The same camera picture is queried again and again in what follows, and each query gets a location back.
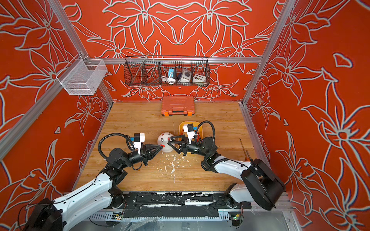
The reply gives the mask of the white dome with screws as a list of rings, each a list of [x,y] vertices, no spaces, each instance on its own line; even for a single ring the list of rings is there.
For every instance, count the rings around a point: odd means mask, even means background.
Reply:
[[[163,153],[170,153],[173,151],[173,149],[167,144],[168,139],[173,136],[170,132],[162,132],[160,136],[157,139],[157,143],[161,145],[165,145],[165,148],[162,149]]]

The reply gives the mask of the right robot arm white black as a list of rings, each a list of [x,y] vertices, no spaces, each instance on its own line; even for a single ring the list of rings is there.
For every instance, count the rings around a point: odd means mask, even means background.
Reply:
[[[282,180],[261,159],[237,161],[217,152],[215,138],[206,137],[200,142],[190,141],[188,137],[172,136],[168,145],[177,153],[203,156],[201,167],[205,171],[226,174],[243,181],[228,190],[229,197],[236,203],[255,202],[265,210],[272,210],[286,191]]]

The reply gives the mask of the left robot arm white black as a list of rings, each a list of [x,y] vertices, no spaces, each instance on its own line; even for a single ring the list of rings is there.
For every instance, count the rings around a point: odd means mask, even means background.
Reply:
[[[144,165],[153,159],[163,145],[142,144],[140,149],[126,153],[120,148],[104,156],[107,165],[87,184],[50,200],[34,205],[32,214],[23,227],[24,231],[69,231],[92,214],[107,207],[121,207],[126,203],[118,185],[127,175],[126,167],[137,163]]]

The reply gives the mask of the yellow plastic tray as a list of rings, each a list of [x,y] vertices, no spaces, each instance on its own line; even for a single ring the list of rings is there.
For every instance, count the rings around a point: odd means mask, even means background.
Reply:
[[[182,123],[180,123],[179,125],[179,135],[180,136],[183,136],[185,135],[186,138],[177,138],[178,141],[181,141],[181,140],[188,140],[188,133],[184,131],[184,126],[185,125],[188,125],[188,124],[193,124],[193,129],[194,129],[194,136],[192,137],[192,141],[191,143],[195,144],[196,142],[200,142],[204,136],[203,136],[203,130],[202,128],[199,128],[198,131],[196,132],[195,128],[197,128],[199,126],[199,122],[197,121],[184,121]]]

